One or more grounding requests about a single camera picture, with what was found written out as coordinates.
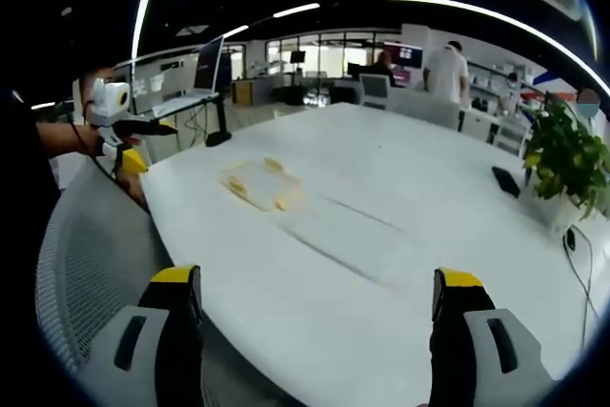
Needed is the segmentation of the person's left hand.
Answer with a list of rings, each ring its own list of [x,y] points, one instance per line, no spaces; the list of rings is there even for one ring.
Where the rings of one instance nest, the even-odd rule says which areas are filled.
[[[75,124],[74,127],[78,151],[91,157],[102,156],[104,140],[98,128],[91,124]]]

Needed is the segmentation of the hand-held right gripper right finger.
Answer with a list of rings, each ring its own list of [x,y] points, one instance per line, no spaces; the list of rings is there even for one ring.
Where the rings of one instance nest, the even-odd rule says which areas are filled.
[[[430,406],[535,406],[553,388],[534,335],[474,275],[435,269]]]

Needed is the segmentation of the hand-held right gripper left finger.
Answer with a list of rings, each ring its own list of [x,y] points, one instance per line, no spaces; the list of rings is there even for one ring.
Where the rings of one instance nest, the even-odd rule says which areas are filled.
[[[164,269],[91,342],[78,373],[97,406],[203,406],[200,268]]]

